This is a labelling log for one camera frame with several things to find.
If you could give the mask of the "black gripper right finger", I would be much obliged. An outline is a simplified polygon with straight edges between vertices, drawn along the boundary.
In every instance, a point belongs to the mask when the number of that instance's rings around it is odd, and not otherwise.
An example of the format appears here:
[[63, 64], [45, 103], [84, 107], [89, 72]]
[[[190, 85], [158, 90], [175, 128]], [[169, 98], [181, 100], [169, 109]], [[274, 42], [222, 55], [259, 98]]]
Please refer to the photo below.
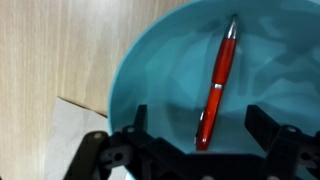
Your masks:
[[320, 179], [320, 133], [304, 134], [292, 125], [280, 125], [257, 105], [248, 105], [245, 128], [266, 152], [262, 180], [298, 180], [298, 166]]

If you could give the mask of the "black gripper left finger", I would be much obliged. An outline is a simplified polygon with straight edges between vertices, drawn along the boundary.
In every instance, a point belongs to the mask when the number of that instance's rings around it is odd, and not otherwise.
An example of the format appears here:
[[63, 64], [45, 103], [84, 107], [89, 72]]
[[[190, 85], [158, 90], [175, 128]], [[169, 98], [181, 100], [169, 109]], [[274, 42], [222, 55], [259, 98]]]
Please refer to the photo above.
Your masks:
[[146, 132], [147, 120], [147, 106], [139, 105], [133, 124], [120, 132], [87, 133], [63, 180], [108, 180], [117, 167], [124, 167], [135, 179], [151, 180], [151, 158], [142, 150], [153, 140]]

